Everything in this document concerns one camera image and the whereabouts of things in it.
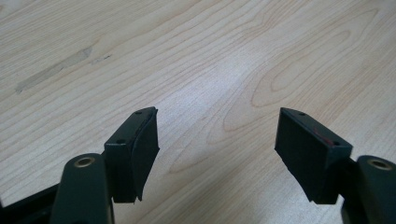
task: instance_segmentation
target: wooden table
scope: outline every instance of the wooden table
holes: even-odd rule
[[[341,223],[274,151],[278,112],[396,161],[396,3],[4,0],[0,92],[3,205],[155,105],[161,150],[117,223]]]

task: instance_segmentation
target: screw hole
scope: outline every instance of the screw hole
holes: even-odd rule
[[[93,164],[93,162],[95,161],[95,158],[92,157],[84,157],[79,159],[78,161],[75,162],[75,166],[77,168],[82,168],[82,167],[86,167],[89,166],[91,164]]]
[[[368,160],[367,161],[370,165],[374,166],[376,169],[380,169],[380,170],[385,170],[385,171],[389,171],[392,169],[392,167],[384,161],[380,161],[380,160]]]
[[[124,144],[125,143],[125,139],[119,139],[116,141],[117,144]]]

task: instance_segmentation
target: black plastic part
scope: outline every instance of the black plastic part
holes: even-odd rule
[[[303,112],[281,108],[275,150],[309,201],[334,204],[337,174],[352,145]]]
[[[107,188],[106,166],[101,155],[80,155],[66,164],[50,223],[114,223]]]
[[[158,154],[157,109],[134,112],[105,143],[106,166],[115,203],[142,201],[143,187]]]
[[[58,185],[1,208],[0,223],[48,223]]]
[[[396,223],[396,165],[374,156],[357,161],[357,191],[370,223]]]

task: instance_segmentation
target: wood grain pattern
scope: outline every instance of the wood grain pattern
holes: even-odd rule
[[[391,0],[0,1],[2,202],[155,105],[161,151],[118,223],[341,223],[275,153],[278,110],[396,161],[395,36]]]

